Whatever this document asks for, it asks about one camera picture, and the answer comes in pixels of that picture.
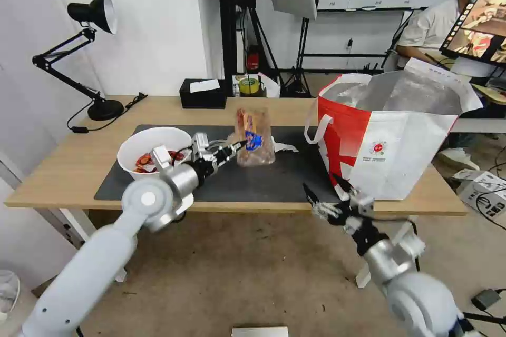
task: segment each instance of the logo on bag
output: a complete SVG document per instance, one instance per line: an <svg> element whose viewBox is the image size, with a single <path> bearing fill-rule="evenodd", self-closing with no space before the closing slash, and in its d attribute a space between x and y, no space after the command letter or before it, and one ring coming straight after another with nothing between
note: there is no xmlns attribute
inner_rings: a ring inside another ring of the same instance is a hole
<svg viewBox="0 0 506 337"><path fill-rule="evenodd" d="M386 142L384 141L376 141L371 145L371 149L369 150L373 155L383 155L385 154Z"/></svg>

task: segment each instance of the packaged food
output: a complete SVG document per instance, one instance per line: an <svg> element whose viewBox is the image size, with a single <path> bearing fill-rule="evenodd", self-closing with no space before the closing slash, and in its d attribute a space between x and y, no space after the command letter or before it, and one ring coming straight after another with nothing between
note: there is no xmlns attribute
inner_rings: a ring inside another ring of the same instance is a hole
<svg viewBox="0 0 506 337"><path fill-rule="evenodd" d="M266 108L237 109L236 135L240 140L247 140L246 147L237 154L239 165L260 166L274 162L274 144Z"/></svg>
<svg viewBox="0 0 506 337"><path fill-rule="evenodd" d="M180 151L167 150L167 151L169 152L169 155L172 158L172 166L176 164L176 161L182 161L184 159L184 154L182 153L182 150ZM156 166L153 163L153 160L151 159L150 153L145 153L139 157L139 159L135 163L134 172L143 174L158 172L158 169L156 168Z"/></svg>

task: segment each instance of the monitor screen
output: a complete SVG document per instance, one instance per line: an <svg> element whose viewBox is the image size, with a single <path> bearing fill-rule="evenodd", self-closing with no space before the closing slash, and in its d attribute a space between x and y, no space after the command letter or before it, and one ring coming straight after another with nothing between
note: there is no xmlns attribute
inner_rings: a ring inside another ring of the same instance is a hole
<svg viewBox="0 0 506 337"><path fill-rule="evenodd" d="M441 51L506 66L506 0L470 0Z"/></svg>

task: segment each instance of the black desk lamp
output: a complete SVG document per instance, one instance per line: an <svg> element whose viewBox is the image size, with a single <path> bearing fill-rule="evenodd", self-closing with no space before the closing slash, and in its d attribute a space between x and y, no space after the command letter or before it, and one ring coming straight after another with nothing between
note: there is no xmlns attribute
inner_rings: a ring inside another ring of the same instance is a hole
<svg viewBox="0 0 506 337"><path fill-rule="evenodd" d="M117 100L106 100L100 96L100 92L92 88L86 87L81 83L78 83L68 76L63 75L61 72L55 70L52 65L58 62L60 59L72 54L79 50L81 47L95 41L96 30L90 26L90 23L94 23L100 29L115 34L118 20L114 13L114 7L111 0L93 0L89 5L80 3L70 3L67 7L67 12L71 18L78 21L81 26L84 27L75 36L62 42L60 45L46 51L41 55L35 55L32 58L32 62L38 68L50 73L54 77L65 82L70 87L75 88L79 92L85 94L93 100L92 106L88 108L88 116L92 120L103 121L110 120L118 117L123 113L123 104ZM87 41L80 45L65 51L57 51L63 46L70 42L85 37Z"/></svg>

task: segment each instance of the white sneaker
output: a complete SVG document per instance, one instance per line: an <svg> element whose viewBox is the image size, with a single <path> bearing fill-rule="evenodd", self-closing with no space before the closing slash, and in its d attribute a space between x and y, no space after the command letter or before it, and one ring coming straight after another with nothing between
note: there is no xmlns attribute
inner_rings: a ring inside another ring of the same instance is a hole
<svg viewBox="0 0 506 337"><path fill-rule="evenodd" d="M480 167L471 160L471 155L466 154L463 148L449 148L440 151L437 154L437 157L441 159L444 163L462 170L462 169L471 169L471 170L479 170Z"/></svg>

